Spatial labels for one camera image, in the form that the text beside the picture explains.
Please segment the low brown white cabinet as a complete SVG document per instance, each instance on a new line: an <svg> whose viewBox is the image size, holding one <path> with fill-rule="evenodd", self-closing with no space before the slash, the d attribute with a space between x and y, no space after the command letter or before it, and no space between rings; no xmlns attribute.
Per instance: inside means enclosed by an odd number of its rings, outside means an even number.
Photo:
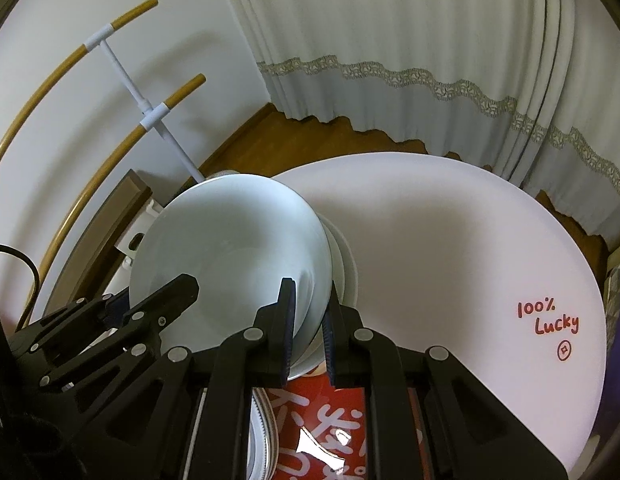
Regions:
<svg viewBox="0 0 620 480"><path fill-rule="evenodd" d="M99 295L124 260L120 238L150 203L152 189L129 170L94 214L60 271L43 316L71 301Z"/></svg>

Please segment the white stand with yellow hoops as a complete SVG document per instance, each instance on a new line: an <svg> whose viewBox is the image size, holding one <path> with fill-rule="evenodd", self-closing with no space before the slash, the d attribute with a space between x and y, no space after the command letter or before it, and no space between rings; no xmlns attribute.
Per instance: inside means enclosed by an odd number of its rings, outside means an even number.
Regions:
<svg viewBox="0 0 620 480"><path fill-rule="evenodd" d="M168 116L203 162L259 105L238 98L240 40L225 0L158 0L116 32L112 50L144 96L165 99L195 75L202 88ZM0 30L0 139L49 73L91 32L138 0L20 0ZM141 118L101 52L80 61L25 121L0 163L0 243L40 261L64 215Z"/></svg>

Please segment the beige pleated curtain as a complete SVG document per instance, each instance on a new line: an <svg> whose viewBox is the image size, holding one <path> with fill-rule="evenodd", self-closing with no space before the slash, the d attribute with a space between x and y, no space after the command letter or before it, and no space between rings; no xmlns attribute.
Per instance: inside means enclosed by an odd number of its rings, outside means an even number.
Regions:
<svg viewBox="0 0 620 480"><path fill-rule="evenodd" d="M229 0L275 107L490 167L620 244L620 31L600 0Z"/></svg>

